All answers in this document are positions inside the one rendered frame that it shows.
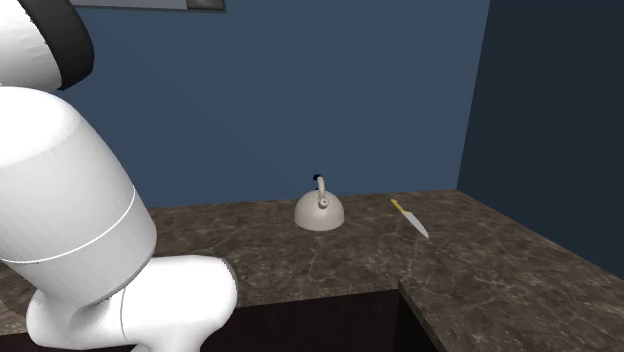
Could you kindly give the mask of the white kettle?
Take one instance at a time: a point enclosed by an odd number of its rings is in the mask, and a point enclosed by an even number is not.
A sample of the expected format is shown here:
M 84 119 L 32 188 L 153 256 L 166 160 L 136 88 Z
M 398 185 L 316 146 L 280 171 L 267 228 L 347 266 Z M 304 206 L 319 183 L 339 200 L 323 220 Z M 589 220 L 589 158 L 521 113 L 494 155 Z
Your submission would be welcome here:
M 326 190 L 322 175 L 314 175 L 313 180 L 317 182 L 317 188 L 304 194 L 296 203 L 295 224 L 300 228 L 317 232 L 339 228 L 345 220 L 341 201 Z

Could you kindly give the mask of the yellow-handled knife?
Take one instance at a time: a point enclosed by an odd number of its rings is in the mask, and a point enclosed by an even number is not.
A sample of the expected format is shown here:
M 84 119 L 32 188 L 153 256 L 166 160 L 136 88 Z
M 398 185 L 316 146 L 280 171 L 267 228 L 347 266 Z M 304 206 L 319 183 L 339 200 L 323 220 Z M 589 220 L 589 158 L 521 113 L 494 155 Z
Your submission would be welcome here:
M 420 220 L 412 213 L 405 210 L 396 199 L 390 199 L 390 202 L 398 209 L 398 211 L 411 223 L 411 225 L 418 230 L 418 232 L 425 238 L 429 239 L 429 233 L 420 222 Z

